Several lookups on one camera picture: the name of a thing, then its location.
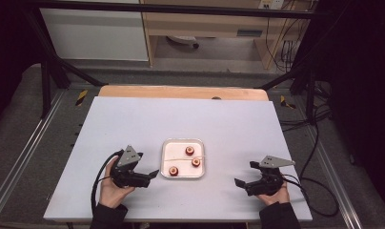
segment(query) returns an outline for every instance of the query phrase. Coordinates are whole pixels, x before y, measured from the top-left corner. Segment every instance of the white cabinet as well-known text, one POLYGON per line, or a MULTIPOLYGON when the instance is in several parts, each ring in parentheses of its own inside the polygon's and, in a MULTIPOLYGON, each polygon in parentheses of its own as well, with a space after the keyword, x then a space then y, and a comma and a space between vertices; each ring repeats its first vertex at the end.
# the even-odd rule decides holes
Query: white cabinet
MULTIPOLYGON (((139 4, 138 0, 88 2, 139 4)), ((148 61, 140 12, 55 9, 41 9, 41 12, 61 58, 148 61)))

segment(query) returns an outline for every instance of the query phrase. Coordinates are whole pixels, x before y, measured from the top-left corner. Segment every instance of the black stand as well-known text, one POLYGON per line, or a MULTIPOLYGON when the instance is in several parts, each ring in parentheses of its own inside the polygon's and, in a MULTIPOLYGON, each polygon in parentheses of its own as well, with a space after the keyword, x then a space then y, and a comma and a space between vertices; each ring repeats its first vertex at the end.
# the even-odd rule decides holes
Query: black stand
POLYGON ((325 19, 329 18, 327 12, 310 11, 290 11, 290 10, 259 10, 259 9, 240 9, 240 8, 219 8, 219 7, 197 7, 197 6, 174 6, 174 5, 152 5, 152 4, 126 4, 126 3, 97 3, 97 2, 74 2, 74 1, 47 1, 47 0, 27 0, 21 3, 21 9, 27 22, 36 35, 42 47, 43 73, 43 114, 51 108, 51 85, 49 77, 55 81, 58 88, 67 89, 69 81, 64 69, 70 71, 82 79, 90 82, 94 86, 104 86, 102 83, 91 76, 76 69, 73 65, 61 59, 55 52, 52 43, 47 39, 41 30, 33 10, 38 8, 45 9, 68 9, 68 10, 103 10, 103 11, 137 11, 137 12, 163 12, 163 13, 190 13, 206 15, 229 15, 229 16, 250 16, 268 18, 297 18, 297 19, 325 19))
POLYGON ((319 67, 324 64, 328 53, 335 48, 337 23, 345 11, 353 7, 356 2, 355 0, 346 0, 337 4, 336 7, 332 7, 331 2, 320 1, 315 12, 334 10, 339 13, 334 17, 326 17, 326 20, 323 21, 311 21, 303 38, 303 45, 306 47, 300 46, 291 71, 263 86, 257 87, 257 89, 267 91, 279 83, 293 78, 294 83, 290 88, 292 94, 299 94, 307 88, 306 116, 310 123, 314 125, 314 82, 316 81, 316 72, 320 73, 319 67))
POLYGON ((81 77, 82 79, 86 80, 94 86, 107 85, 107 83, 102 83, 87 75, 86 73, 83 73, 80 70, 76 69, 73 65, 67 63, 65 60, 61 59, 56 54, 55 49, 43 33, 42 29, 40 28, 40 25, 34 17, 33 7, 23 7, 22 13, 24 14, 28 24, 34 31, 34 34, 37 37, 37 41, 42 47, 44 55, 43 59, 45 60, 41 63, 43 89, 43 112, 41 114, 41 118, 44 118, 51 108, 50 76, 56 83, 56 86, 60 89, 67 89, 71 85, 71 82, 69 81, 65 70, 76 74, 77 76, 81 77))

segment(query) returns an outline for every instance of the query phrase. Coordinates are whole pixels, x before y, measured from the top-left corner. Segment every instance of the red object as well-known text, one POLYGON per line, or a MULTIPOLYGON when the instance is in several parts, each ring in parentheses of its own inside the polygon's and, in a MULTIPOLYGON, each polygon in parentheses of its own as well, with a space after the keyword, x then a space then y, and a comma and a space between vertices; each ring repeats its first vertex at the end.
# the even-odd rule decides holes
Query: red object
POLYGON ((198 167, 200 164, 201 164, 201 160, 199 158, 196 157, 192 160, 193 167, 198 167))
POLYGON ((172 167, 169 169, 169 173, 170 173, 170 176, 176 177, 176 176, 178 175, 178 169, 177 169, 177 167, 172 166, 172 167))
POLYGON ((188 156, 193 155, 193 152, 194 152, 194 149, 193 149, 192 146, 189 146, 189 147, 186 148, 186 154, 187 154, 188 156))

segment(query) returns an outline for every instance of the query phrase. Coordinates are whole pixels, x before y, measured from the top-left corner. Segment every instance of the sleeve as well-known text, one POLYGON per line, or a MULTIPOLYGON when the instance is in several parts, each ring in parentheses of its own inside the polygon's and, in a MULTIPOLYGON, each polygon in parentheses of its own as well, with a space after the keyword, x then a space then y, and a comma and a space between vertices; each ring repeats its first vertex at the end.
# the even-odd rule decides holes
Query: sleeve
POLYGON ((91 229, 121 228, 127 212, 127 207, 122 204, 117 208, 112 209, 98 203, 94 210, 91 229))
POLYGON ((294 208, 290 202, 274 203, 260 211, 262 229, 300 228, 299 221, 294 214, 294 208))

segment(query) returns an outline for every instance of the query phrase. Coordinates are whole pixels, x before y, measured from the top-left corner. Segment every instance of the clear plastic container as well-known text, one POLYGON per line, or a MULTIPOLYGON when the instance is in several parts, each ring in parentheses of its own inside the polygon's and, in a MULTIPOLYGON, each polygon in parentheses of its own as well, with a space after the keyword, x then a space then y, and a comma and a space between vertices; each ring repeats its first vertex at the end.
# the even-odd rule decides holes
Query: clear plastic container
POLYGON ((163 143, 161 174, 169 179, 197 179, 205 173, 204 144, 195 138, 170 138, 163 143), (193 154, 186 153, 187 147, 193 147, 193 154), (193 159, 199 159, 199 165, 193 165, 193 159), (176 167, 178 174, 172 176, 171 167, 176 167))

